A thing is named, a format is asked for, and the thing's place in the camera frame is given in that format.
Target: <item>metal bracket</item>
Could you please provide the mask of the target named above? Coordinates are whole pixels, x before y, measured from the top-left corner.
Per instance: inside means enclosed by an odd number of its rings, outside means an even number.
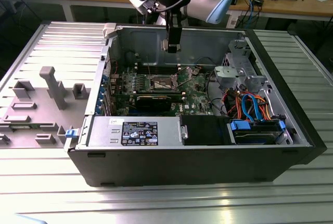
[[[188,133],[187,133],[187,126],[181,126],[181,137],[183,140],[186,140],[188,138]]]

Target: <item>blue latch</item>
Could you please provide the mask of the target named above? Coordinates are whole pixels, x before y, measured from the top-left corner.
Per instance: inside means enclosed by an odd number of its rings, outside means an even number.
[[[101,110],[100,110],[100,108],[99,107],[95,107],[95,113],[98,113],[98,114],[100,114],[101,113]]]
[[[65,133],[66,138],[77,138],[79,137],[79,129],[69,129]]]
[[[107,82],[109,78],[104,74],[102,75],[102,82]]]
[[[283,121],[279,121],[279,125],[282,128],[282,130],[286,129],[286,125],[285,125],[285,123]]]
[[[232,121],[231,122],[231,130],[246,130],[251,129],[250,123],[247,121]]]

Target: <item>floor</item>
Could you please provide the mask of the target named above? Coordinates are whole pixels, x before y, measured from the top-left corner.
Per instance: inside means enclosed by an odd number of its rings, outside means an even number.
[[[62,9],[58,5],[46,4],[28,4],[40,18],[46,21],[65,21],[65,16]],[[4,8],[0,4],[0,10],[3,13],[0,17],[0,78],[4,75],[6,70],[10,67],[15,58],[19,55],[21,50],[26,45],[34,31],[41,23],[28,9],[28,7],[21,4],[18,6],[17,13],[10,15],[4,14]],[[142,18],[137,18],[136,11],[133,9],[123,8],[107,8],[102,7],[86,7],[75,6],[74,13],[77,21],[82,22],[118,22],[118,23],[137,23],[141,22]],[[218,25],[225,27],[228,16]],[[190,20],[190,25],[200,25],[206,27],[213,27],[196,20]],[[312,21],[289,21],[284,19],[272,19],[267,25],[267,18],[260,18],[257,23],[253,23],[249,28],[268,29],[273,30],[292,30],[307,44],[310,49],[314,49],[318,42],[322,42],[323,38],[321,32],[325,25],[322,22]],[[326,36],[323,46],[316,53],[318,59],[323,65],[333,72],[333,63],[330,58],[333,57],[333,41],[332,32]]]

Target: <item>workbench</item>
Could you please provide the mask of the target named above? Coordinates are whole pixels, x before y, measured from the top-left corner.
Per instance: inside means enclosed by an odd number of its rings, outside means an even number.
[[[115,8],[133,8],[129,0],[24,0],[33,3],[59,4],[63,8],[67,21],[75,21],[72,6],[98,6]],[[239,16],[244,15],[248,9],[245,0],[238,0],[236,5],[230,7],[228,14],[228,28],[234,28]],[[333,4],[330,0],[319,2],[316,0],[264,0],[260,17],[288,18],[301,20],[328,21],[333,15]]]
[[[96,71],[106,44],[103,27],[79,22],[41,25],[0,81],[0,109],[10,106],[13,84],[38,77],[43,65],[54,66],[66,88],[77,82],[91,88],[88,74]],[[312,54],[301,54],[301,49],[310,51],[293,42],[296,36],[255,33],[325,142],[328,150],[323,155],[291,167],[274,182],[93,188],[63,148],[0,148],[1,212],[48,224],[332,222],[332,76]],[[31,81],[35,86],[40,79]]]

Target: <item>desk leg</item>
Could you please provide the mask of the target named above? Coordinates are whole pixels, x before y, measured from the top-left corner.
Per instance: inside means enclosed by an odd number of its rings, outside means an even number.
[[[14,2],[12,1],[1,1],[1,4],[12,14],[16,14],[17,10],[15,8]]]
[[[241,16],[242,10],[232,10],[227,23],[227,28],[234,29],[236,27],[238,17]]]
[[[71,7],[71,5],[65,1],[65,3],[62,3],[62,9],[63,9],[63,13],[65,14],[66,17],[66,21],[67,22],[75,22],[75,15],[74,15],[74,11]]]

